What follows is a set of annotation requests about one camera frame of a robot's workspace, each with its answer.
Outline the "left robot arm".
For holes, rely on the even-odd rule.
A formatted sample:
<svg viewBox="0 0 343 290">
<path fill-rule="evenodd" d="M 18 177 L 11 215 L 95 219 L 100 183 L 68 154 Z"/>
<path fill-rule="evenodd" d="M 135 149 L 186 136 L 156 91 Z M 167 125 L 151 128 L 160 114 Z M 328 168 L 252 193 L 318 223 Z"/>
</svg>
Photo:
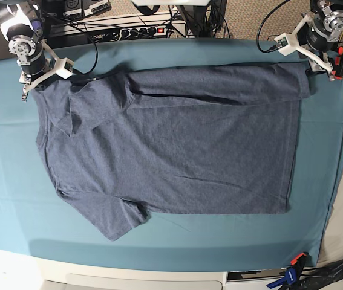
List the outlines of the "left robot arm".
<svg viewBox="0 0 343 290">
<path fill-rule="evenodd" d="M 311 1 L 310 9 L 304 47 L 331 66 L 330 80 L 343 79 L 343 1 Z"/>
</svg>

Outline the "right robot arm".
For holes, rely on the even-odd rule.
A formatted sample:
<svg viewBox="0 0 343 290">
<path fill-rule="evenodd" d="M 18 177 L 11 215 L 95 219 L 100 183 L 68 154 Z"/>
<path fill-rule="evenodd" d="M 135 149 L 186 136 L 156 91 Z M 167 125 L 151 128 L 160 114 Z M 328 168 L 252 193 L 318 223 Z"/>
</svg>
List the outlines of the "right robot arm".
<svg viewBox="0 0 343 290">
<path fill-rule="evenodd" d="M 36 1 L 0 1 L 0 31 L 8 42 L 8 50 L 16 55 L 21 67 L 23 92 L 31 91 L 33 83 L 50 68 L 45 58 L 44 19 Z"/>
</svg>

